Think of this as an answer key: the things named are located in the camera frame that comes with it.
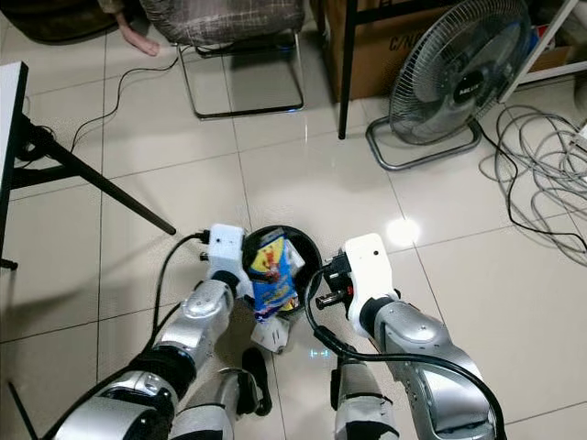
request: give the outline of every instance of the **chair seat cushion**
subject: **chair seat cushion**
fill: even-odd
[[[299,31],[304,23],[303,0],[180,0],[167,3],[156,17],[141,1],[153,24],[171,42],[195,46],[224,44],[281,32]]]

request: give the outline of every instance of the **tile floor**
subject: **tile floor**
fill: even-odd
[[[23,60],[30,68],[28,114],[52,126],[65,145],[81,122],[113,105],[125,70],[174,59],[153,29],[163,44],[157,59],[141,56],[116,32],[60,47],[27,40],[3,17],[0,32],[0,62]],[[301,112],[200,122],[176,66],[129,78],[116,117],[90,126],[76,153],[169,219],[180,235],[214,222],[249,230],[285,223],[307,231],[328,256],[348,237],[380,233],[397,288],[443,319],[455,343],[475,359],[504,407],[510,439],[587,438],[586,269],[510,225],[498,188],[477,169],[491,153],[488,143],[454,159],[385,173],[363,137],[368,121],[384,113],[382,99],[353,102],[349,137],[338,140],[337,107],[314,36],[308,26],[301,38],[307,99]],[[192,60],[188,67],[197,75],[197,103],[206,110],[238,100],[226,60]],[[254,90],[276,81],[253,71],[240,73],[241,86]],[[579,122],[585,115],[573,104],[572,87],[569,78],[533,84],[508,105],[537,105]],[[490,132],[503,108],[482,120]],[[525,182],[516,197],[523,202],[531,191]],[[554,224],[578,227],[587,237],[577,215],[545,209]],[[405,219],[419,226],[414,240],[393,233]],[[78,179],[12,193],[4,255],[20,267],[0,275],[1,438],[25,438],[6,380],[16,383],[42,433],[76,396],[139,350],[157,271],[176,240]],[[204,275],[199,250],[187,247],[173,260],[163,310]],[[351,343],[371,349],[349,333],[340,310],[328,311],[326,319]],[[195,387],[238,362],[252,326],[238,307]],[[294,319],[286,351],[266,356],[273,412],[238,421],[238,438],[332,438],[328,387],[335,359],[308,356],[319,348],[303,316]],[[384,366],[373,370],[395,402],[402,438],[415,440],[402,387]]]

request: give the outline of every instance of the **fan grille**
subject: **fan grille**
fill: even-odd
[[[466,0],[418,41],[390,100],[390,124],[412,144],[454,136],[489,110],[526,54],[523,0]]]

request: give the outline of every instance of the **chair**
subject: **chair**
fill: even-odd
[[[304,23],[304,0],[140,0],[153,26],[177,45],[183,79],[194,114],[200,119],[298,110],[304,106],[302,60],[298,33]],[[293,44],[259,47],[257,39],[290,30]],[[203,58],[239,55],[253,51],[291,50],[295,47],[298,70],[296,81],[300,102],[291,105],[200,113],[188,82],[181,45],[193,46]]]

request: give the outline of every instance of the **fan base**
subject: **fan base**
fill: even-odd
[[[371,122],[367,127],[365,137],[369,142],[369,146],[371,147],[371,152],[373,153],[373,156],[375,156],[375,160],[377,160],[377,163],[384,170],[387,171],[407,170],[408,168],[413,168],[415,166],[431,162],[432,160],[438,160],[446,158],[448,156],[452,156],[454,154],[464,153],[465,151],[469,151],[470,149],[474,149],[475,147],[477,147],[479,145],[479,142],[481,142],[482,138],[481,126],[475,119],[472,119],[468,124],[469,129],[473,134],[473,139],[471,142],[459,145],[455,148],[439,151],[438,153],[428,154],[419,159],[409,160],[404,163],[393,164],[385,161],[381,151],[379,150],[379,146],[377,145],[377,139],[375,138],[375,129],[379,126],[389,126],[389,116],[380,117],[379,119],[375,119],[373,122]]]

